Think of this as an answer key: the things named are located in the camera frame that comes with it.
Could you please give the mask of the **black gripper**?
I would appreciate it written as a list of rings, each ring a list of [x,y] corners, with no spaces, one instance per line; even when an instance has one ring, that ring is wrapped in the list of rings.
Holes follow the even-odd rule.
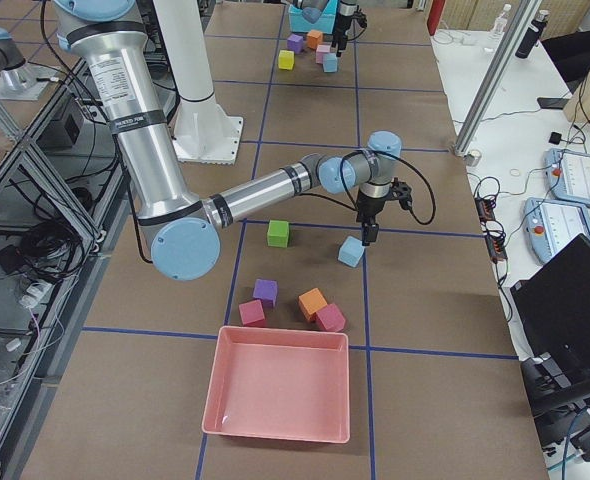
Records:
[[[356,221],[363,224],[364,245],[371,245],[377,241],[379,224],[376,223],[376,217],[384,209],[385,204],[386,199],[384,197],[358,196],[356,200]]]
[[[347,45],[347,31],[352,25],[352,16],[337,13],[335,16],[335,22],[333,27],[333,40],[335,54],[341,56],[346,50]]]

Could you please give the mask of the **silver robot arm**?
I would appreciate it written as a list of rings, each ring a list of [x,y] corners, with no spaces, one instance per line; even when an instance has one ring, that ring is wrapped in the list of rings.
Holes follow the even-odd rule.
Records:
[[[286,4],[298,10],[302,18],[313,25],[319,22],[331,1],[286,1]],[[361,10],[356,1],[335,1],[330,12],[333,15],[331,48],[335,50],[337,57],[341,57],[349,42],[348,30]]]
[[[311,154],[203,198],[189,190],[181,163],[233,162],[243,121],[216,100],[196,3],[154,5],[180,100],[174,123],[144,57],[148,36],[135,2],[58,1],[54,8],[60,46],[86,61],[126,156],[142,203],[136,222],[159,272],[180,281],[205,275],[219,258],[221,229],[316,187],[330,193],[356,189],[363,241],[375,240],[376,216],[394,198],[394,164],[402,150],[396,134],[377,131],[365,148],[343,157]]]

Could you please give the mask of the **second robot base grey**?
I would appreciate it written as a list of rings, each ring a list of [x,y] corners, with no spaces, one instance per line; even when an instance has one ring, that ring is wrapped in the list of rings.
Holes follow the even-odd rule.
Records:
[[[54,71],[31,66],[8,31],[0,28],[0,99],[36,101]]]

